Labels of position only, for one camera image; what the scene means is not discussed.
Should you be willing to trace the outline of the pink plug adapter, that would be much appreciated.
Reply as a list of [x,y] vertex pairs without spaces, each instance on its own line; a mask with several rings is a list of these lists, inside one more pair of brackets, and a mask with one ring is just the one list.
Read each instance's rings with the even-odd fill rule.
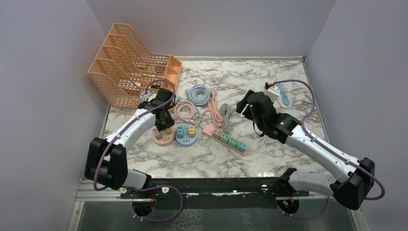
[[152,132],[153,132],[154,139],[160,140],[162,138],[162,133],[157,128],[154,128]]

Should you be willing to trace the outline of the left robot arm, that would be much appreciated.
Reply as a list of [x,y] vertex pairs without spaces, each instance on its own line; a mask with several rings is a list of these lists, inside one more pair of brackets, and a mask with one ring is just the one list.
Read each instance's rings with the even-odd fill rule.
[[89,145],[85,178],[92,180],[94,189],[132,188],[138,197],[151,193],[151,176],[128,168],[127,153],[137,140],[152,128],[158,131],[172,127],[175,121],[169,108],[175,94],[160,88],[156,97],[142,102],[131,119],[106,138],[94,138]]

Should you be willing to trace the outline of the green plug adapter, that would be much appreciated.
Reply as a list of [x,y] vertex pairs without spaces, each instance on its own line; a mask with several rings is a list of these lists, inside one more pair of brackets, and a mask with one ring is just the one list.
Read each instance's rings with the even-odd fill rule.
[[228,144],[229,140],[230,140],[230,136],[224,132],[221,133],[220,138],[219,138],[222,142]]
[[236,148],[238,145],[238,142],[239,141],[237,139],[230,137],[228,140],[228,145],[231,146],[232,148]]

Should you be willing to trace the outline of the teal plug adapter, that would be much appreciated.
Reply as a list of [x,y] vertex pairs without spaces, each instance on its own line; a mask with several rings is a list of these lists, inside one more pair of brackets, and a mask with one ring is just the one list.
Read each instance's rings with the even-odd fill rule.
[[236,149],[241,153],[245,153],[247,150],[247,144],[242,141],[239,141],[237,143]]
[[176,131],[176,137],[177,138],[183,138],[184,135],[185,135],[184,127],[183,126],[178,126],[177,131]]

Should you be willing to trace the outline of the yellow plug adapter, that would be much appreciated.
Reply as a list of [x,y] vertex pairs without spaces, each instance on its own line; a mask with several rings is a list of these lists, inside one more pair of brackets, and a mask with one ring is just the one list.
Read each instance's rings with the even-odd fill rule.
[[189,126],[188,136],[191,137],[191,138],[193,138],[193,137],[195,137],[195,135],[196,135],[196,128],[195,128],[195,126]]
[[171,134],[172,133],[172,128],[166,128],[165,133],[166,133],[166,135]]

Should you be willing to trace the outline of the yellow plug adapter front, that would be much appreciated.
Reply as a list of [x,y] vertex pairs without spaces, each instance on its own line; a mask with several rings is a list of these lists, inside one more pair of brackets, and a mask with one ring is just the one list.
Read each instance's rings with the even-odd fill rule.
[[189,126],[188,136],[191,137],[191,138],[193,138],[193,137],[195,137],[195,135],[196,135],[196,128],[195,128],[195,126]]

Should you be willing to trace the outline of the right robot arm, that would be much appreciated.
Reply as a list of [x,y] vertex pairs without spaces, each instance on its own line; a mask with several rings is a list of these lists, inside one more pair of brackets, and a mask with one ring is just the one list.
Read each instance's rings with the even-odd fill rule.
[[333,197],[344,207],[357,210],[374,186],[375,163],[365,157],[350,156],[303,129],[301,122],[287,113],[278,113],[266,92],[249,90],[236,104],[236,112],[252,121],[262,133],[307,155],[328,174],[287,169],[278,179],[278,191],[289,196],[297,191]]

